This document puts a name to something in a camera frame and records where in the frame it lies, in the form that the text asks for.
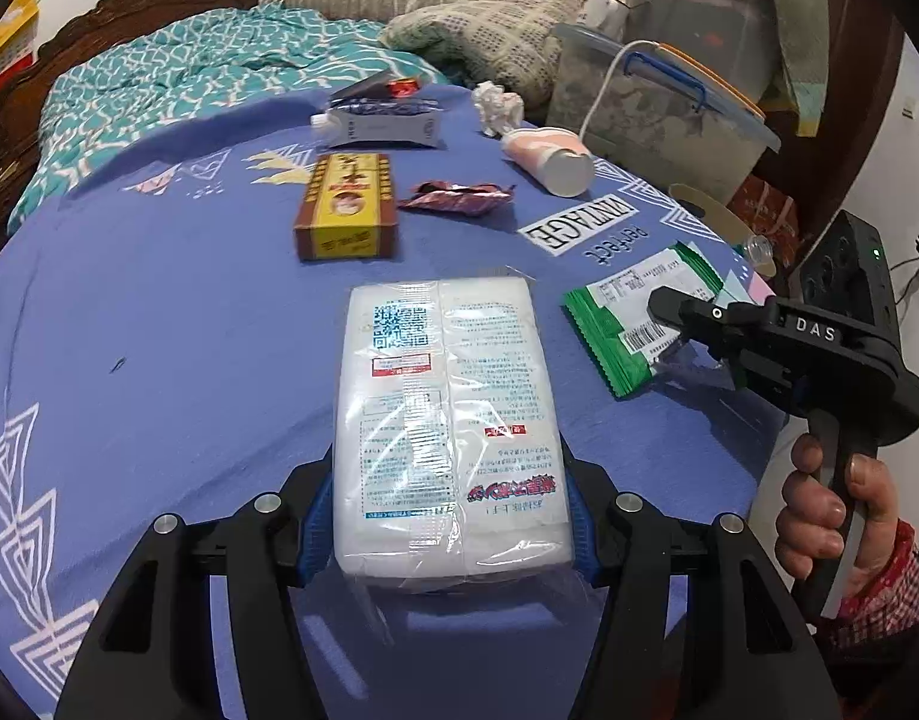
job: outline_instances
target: metal bolt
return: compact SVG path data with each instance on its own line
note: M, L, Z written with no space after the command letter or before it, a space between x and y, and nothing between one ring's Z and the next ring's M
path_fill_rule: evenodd
M269 514L279 509L281 503L283 502L276 493L263 493L259 498L253 501L253 508L256 509L257 512L260 512L260 514Z
M736 514L724 514L720 517L720 528L727 533L743 533L743 519Z
M175 514L160 514L159 517L156 517L156 522L154 522L154 531L165 536L166 533L173 531L178 524L179 520L176 519Z
M643 499L636 493L621 493L616 496L616 505L624 512L639 512L643 508Z

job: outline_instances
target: wooden headboard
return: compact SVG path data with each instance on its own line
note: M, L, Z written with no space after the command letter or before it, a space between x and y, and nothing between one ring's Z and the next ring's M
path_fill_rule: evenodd
M246 9L257 0L100 0L44 43L34 66L0 90L0 170L16 169L0 186L0 250L7 242L7 218L29 184L40 152L40 111L58 77L120 43L169 23L221 7Z

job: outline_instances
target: sponge package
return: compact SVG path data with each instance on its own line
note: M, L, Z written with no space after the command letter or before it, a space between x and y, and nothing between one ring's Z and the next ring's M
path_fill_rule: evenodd
M353 290L334 537L344 573L404 589L573 560L552 391L524 279Z

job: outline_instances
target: beige pillow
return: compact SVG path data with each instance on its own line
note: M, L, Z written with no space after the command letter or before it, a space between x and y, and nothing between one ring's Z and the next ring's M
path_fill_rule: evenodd
M581 6L582 0L459 0L397 16L380 40L417 53L453 83L494 81L537 108L557 77L559 41L549 32L573 23Z

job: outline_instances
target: teal blanket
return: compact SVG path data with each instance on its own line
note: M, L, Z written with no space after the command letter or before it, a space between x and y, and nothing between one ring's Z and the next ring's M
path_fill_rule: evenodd
M151 130L292 90L326 89L393 69L444 77L378 41L377 22L324 19L265 4L211 10L113 47L56 80L43 105L40 164L10 214L10 234Z

